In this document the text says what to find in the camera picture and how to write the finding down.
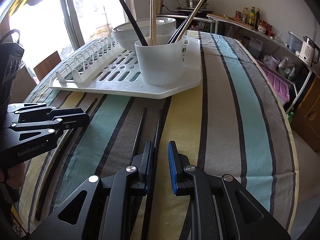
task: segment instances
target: white dish drying rack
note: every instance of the white dish drying rack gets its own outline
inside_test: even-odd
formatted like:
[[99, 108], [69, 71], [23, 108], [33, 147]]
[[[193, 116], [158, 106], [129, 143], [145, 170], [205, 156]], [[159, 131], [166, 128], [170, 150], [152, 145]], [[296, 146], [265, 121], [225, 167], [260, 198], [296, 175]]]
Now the white dish drying rack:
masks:
[[62, 64], [50, 87], [59, 90], [162, 99], [201, 82], [200, 41], [183, 36], [183, 75], [167, 86], [143, 83], [137, 55], [106, 36]]

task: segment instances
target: striped tablecloth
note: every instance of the striped tablecloth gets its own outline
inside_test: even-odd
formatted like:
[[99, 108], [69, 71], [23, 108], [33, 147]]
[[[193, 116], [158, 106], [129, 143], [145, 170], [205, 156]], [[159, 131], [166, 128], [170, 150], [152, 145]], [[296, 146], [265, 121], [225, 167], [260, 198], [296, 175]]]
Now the striped tablecloth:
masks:
[[[265, 75], [238, 42], [209, 33], [188, 31], [201, 41], [203, 79], [198, 87], [155, 100], [128, 96], [52, 90], [50, 77], [58, 65], [29, 95], [26, 102], [45, 102], [90, 111], [90, 125], [78, 129], [64, 152], [47, 192], [41, 221], [85, 179], [106, 177], [129, 164], [142, 110], [148, 108], [141, 145], [153, 140], [159, 109], [164, 111], [155, 194], [149, 237], [152, 240], [187, 239], [189, 197], [176, 197], [171, 189], [167, 145], [207, 174], [230, 173], [280, 224], [290, 231], [299, 189], [297, 155], [284, 110]], [[27, 164], [21, 199], [16, 210], [32, 232], [41, 181], [54, 150]], [[132, 239], [140, 239], [145, 198], [135, 198], [136, 221]]]

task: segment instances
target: wooden cutting board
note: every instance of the wooden cutting board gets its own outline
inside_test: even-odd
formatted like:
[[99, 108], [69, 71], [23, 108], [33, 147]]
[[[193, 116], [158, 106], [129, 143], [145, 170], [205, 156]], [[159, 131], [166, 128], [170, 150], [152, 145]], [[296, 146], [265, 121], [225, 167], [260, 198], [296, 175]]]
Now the wooden cutting board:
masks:
[[208, 15], [208, 16], [212, 16], [212, 17], [215, 17], [215, 18], [223, 19], [223, 20], [228, 21], [228, 22], [232, 22], [232, 23], [239, 24], [239, 25], [241, 25], [241, 26], [243, 26], [243, 27], [246, 27], [246, 28], [249, 28], [249, 29], [251, 29], [251, 30], [254, 29], [254, 27], [252, 27], [252, 26], [249, 25], [249, 24], [246, 24], [246, 23], [243, 23], [243, 22], [239, 22], [239, 21], [234, 21], [234, 20], [231, 20], [230, 18], [227, 19], [227, 18], [225, 18], [223, 15], [211, 14], [211, 13], [208, 13], [207, 15]]

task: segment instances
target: human hand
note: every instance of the human hand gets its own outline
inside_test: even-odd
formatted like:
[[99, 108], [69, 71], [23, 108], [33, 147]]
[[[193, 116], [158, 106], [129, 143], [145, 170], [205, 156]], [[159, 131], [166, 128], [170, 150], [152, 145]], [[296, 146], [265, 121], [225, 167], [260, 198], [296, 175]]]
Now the human hand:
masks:
[[[18, 189], [23, 184], [25, 164], [20, 163], [14, 167], [8, 169], [9, 178], [7, 179], [7, 184], [13, 189]], [[4, 174], [0, 169], [0, 182], [4, 181]]]

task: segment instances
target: pot handle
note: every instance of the pot handle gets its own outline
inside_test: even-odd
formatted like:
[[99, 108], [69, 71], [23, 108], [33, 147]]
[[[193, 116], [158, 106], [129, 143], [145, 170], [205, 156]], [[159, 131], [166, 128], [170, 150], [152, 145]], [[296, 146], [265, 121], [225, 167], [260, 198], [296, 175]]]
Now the pot handle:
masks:
[[318, 62], [319, 62], [319, 58], [320, 58], [320, 49], [319, 49], [319, 47], [315, 44], [315, 50], [317, 50], [318, 51], [318, 57], [317, 57], [317, 60], [315, 61], [315, 60], [312, 60], [312, 63], [314, 63], [314, 64], [317, 64]]

